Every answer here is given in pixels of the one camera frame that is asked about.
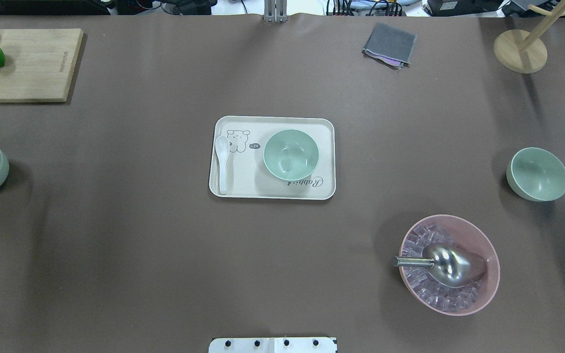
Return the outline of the green bowl on tray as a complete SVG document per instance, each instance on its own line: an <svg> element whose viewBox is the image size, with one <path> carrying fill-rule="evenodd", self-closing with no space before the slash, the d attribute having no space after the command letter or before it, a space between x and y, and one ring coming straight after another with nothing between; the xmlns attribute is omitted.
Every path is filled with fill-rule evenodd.
<svg viewBox="0 0 565 353"><path fill-rule="evenodd" d="M295 129L280 130L264 147L264 165L278 179L298 181L316 170L320 150L310 135Z"/></svg>

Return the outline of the beige rectangular tray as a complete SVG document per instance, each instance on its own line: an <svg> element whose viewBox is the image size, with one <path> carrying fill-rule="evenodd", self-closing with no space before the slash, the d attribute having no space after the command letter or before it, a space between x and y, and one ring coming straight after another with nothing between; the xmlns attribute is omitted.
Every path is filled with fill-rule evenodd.
<svg viewBox="0 0 565 353"><path fill-rule="evenodd" d="M320 161L311 176L299 181L276 178L265 167L263 150L267 140L280 130L302 130L316 141ZM211 152L209 188L222 198L327 200L336 191L335 130L327 119L224 116L213 139L226 136L231 145L227 159L227 191L218 190L218 159Z"/></svg>

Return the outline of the white ceramic spoon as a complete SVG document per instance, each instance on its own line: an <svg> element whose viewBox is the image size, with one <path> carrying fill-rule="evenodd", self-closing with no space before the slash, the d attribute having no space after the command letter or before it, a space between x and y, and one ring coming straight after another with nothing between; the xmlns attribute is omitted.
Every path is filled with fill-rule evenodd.
<svg viewBox="0 0 565 353"><path fill-rule="evenodd" d="M215 153L218 159L218 190L221 195L227 193L227 163L230 156L230 143L227 136L220 135L215 139Z"/></svg>

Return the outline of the gray folded cloth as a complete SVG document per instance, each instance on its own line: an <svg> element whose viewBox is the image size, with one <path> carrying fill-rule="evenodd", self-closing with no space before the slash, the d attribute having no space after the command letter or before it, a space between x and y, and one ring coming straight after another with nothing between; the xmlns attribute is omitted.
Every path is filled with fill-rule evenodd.
<svg viewBox="0 0 565 353"><path fill-rule="evenodd" d="M390 67L401 69L411 64L411 54L416 40L416 34L385 23L377 23L362 52Z"/></svg>

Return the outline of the pink bowl with ice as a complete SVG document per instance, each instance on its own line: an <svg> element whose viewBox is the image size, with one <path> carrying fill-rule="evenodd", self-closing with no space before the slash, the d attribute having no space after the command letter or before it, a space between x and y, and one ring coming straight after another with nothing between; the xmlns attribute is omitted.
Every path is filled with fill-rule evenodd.
<svg viewBox="0 0 565 353"><path fill-rule="evenodd" d="M482 310L500 281L499 259L488 237L454 215L431 215L411 226L394 265L422 304L451 316Z"/></svg>

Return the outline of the metal ice scoop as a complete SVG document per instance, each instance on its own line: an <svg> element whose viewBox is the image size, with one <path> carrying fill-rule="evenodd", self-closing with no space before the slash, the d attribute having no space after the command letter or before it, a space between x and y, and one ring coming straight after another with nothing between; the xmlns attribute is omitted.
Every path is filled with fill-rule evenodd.
<svg viewBox="0 0 565 353"><path fill-rule="evenodd" d="M472 284L487 272L485 259L472 252L450 246L447 243L433 243L422 250L421 257L392 257L397 267L422 267L439 283L451 288Z"/></svg>

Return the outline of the wooden mug tree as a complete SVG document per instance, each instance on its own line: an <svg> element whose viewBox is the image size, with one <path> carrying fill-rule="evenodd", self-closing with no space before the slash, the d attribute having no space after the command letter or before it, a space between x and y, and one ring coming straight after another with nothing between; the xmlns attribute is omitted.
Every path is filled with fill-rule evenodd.
<svg viewBox="0 0 565 353"><path fill-rule="evenodd" d="M529 5L529 9L544 15L543 20L533 31L508 30L498 35L493 43L496 58L507 69L521 74L533 74L545 66L547 49L540 37L558 18L565 16L565 0L552 11L534 5Z"/></svg>

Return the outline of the wooden cutting board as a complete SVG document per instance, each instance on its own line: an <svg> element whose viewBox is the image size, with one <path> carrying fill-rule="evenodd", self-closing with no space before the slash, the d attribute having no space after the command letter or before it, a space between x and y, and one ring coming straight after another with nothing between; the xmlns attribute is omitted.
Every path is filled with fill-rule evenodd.
<svg viewBox="0 0 565 353"><path fill-rule="evenodd" d="M66 102L82 39L80 28L0 28L0 103Z"/></svg>

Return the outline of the aluminium frame post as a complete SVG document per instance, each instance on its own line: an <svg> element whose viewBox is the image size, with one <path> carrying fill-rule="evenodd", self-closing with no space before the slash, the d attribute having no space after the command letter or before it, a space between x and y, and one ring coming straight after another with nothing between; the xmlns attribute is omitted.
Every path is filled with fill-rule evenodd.
<svg viewBox="0 0 565 353"><path fill-rule="evenodd" d="M287 0L265 0L264 21L267 23L285 23L287 16Z"/></svg>

